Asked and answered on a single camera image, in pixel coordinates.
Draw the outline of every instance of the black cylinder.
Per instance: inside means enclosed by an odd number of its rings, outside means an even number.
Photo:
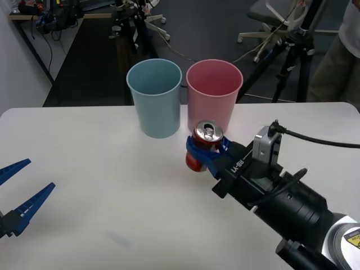
[[[326,199],[301,182],[260,204],[255,214],[284,239],[318,251],[333,221]]]
[[[276,254],[296,270],[339,270],[320,252],[309,250],[298,242],[283,239],[276,248]]]

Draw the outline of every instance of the white table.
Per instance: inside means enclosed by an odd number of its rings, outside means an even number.
[[[0,168],[32,163],[0,187],[3,213],[56,187],[19,237],[0,240],[1,270],[286,269],[280,236],[210,173],[185,164],[186,107],[173,136],[152,139],[134,107],[12,109],[0,118]],[[236,105],[227,137],[247,145],[278,119],[300,133],[360,143],[360,115],[345,103]],[[360,150],[284,136],[279,163],[359,219]]]

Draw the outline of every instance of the blue plastic fingers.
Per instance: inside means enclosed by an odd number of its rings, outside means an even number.
[[[22,216],[21,221],[16,226],[15,233],[20,234],[27,227],[34,214],[39,210],[40,206],[44,203],[46,198],[50,195],[55,188],[54,183],[50,183],[47,187],[39,191],[35,196],[24,202],[14,211]]]
[[[11,178],[18,171],[20,171],[23,167],[27,166],[30,163],[30,159],[24,159],[8,167],[0,169],[0,186],[4,184],[7,180],[9,180],[9,178]]]

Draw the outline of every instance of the can lid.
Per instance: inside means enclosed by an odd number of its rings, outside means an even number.
[[[200,121],[194,130],[195,134],[206,142],[218,142],[224,136],[224,130],[214,121]]]

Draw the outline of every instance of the soda can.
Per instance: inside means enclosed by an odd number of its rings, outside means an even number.
[[[217,126],[214,121],[201,121],[193,129],[191,138],[196,147],[217,151],[224,137],[224,130]],[[206,166],[196,160],[189,152],[186,152],[185,162],[195,172],[203,172]]]

